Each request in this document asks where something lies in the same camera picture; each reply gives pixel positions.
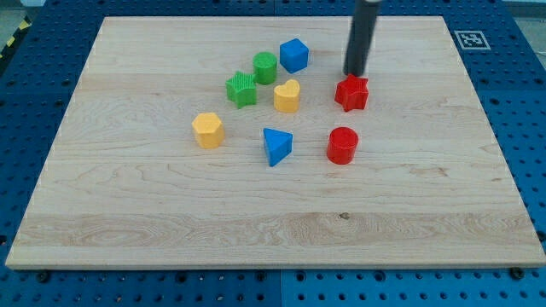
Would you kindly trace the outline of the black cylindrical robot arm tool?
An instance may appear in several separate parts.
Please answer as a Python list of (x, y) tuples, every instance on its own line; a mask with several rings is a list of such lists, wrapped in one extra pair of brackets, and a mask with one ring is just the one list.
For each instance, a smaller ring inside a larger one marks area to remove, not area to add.
[(345, 75), (364, 75), (381, 3), (381, 0), (355, 1), (343, 67)]

